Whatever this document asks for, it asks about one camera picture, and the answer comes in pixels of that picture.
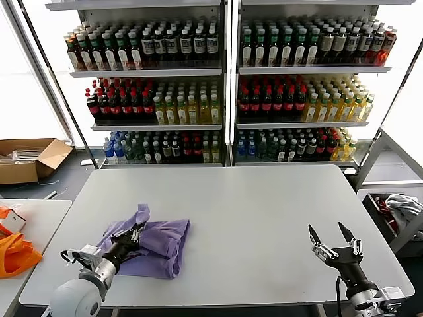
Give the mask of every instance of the display shelf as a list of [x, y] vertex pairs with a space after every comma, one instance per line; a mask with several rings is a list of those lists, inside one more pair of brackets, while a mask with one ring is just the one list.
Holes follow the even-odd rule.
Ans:
[[269, 123], [237, 123], [238, 129], [292, 129], [314, 127], [364, 127], [368, 122], [269, 122]]
[[240, 67], [240, 75], [279, 75], [279, 74], [348, 74], [386, 73], [390, 67], [370, 66], [304, 66], [304, 67]]
[[47, 3], [50, 11], [103, 10], [159, 7], [203, 7], [220, 5], [220, 0], [71, 0]]
[[205, 125], [96, 125], [93, 131], [219, 131], [221, 124]]
[[222, 68], [197, 69], [142, 69], [139, 71], [74, 71], [73, 78], [84, 77], [179, 77], [179, 76], [218, 76]]
[[411, 5], [415, 0], [242, 0], [243, 5]]

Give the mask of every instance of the orange bag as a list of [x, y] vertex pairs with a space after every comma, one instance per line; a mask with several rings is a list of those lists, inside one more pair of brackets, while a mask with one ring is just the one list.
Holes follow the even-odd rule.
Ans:
[[0, 239], [0, 279], [13, 277], [36, 265], [42, 259], [22, 233]]

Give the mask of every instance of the purple cloth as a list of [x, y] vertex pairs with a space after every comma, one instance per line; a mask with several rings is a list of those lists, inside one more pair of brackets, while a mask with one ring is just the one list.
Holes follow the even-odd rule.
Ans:
[[[138, 211], [127, 221], [110, 224], [97, 246], [107, 252], [112, 245], [112, 234], [131, 229], [135, 223], [143, 223], [149, 218], [148, 205], [139, 204]], [[147, 222], [139, 238], [141, 249], [130, 254], [135, 257], [120, 266], [118, 275], [174, 279], [182, 267], [182, 250], [189, 227], [189, 220]]]

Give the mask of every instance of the black cable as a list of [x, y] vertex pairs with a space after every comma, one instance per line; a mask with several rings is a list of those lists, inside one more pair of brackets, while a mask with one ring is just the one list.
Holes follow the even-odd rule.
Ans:
[[338, 317], [342, 317], [341, 295], [340, 295], [340, 289], [339, 289], [340, 282], [341, 282], [341, 276], [338, 276], [338, 278], [336, 279], [336, 305], [338, 306]]

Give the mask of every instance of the gray table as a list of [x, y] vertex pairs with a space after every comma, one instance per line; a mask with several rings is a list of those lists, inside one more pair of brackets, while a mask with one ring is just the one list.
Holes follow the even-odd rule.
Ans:
[[312, 253], [307, 225], [329, 246], [345, 246], [338, 221], [363, 239], [362, 267], [372, 281], [414, 294], [335, 166], [132, 168], [91, 174], [20, 302], [48, 305], [56, 287], [78, 276], [79, 266], [66, 266], [59, 252], [96, 244], [111, 221], [128, 218], [138, 203], [149, 204], [152, 221], [191, 219], [184, 267], [172, 281], [117, 276], [105, 307], [334, 302], [337, 272]]
[[[37, 251], [43, 253], [56, 229], [71, 207], [65, 200], [0, 199], [2, 206], [20, 206], [16, 210], [27, 221], [22, 230], [24, 239], [31, 241]], [[48, 261], [44, 255], [41, 263]], [[22, 288], [33, 269], [10, 278], [0, 279], [0, 316], [13, 316]]]

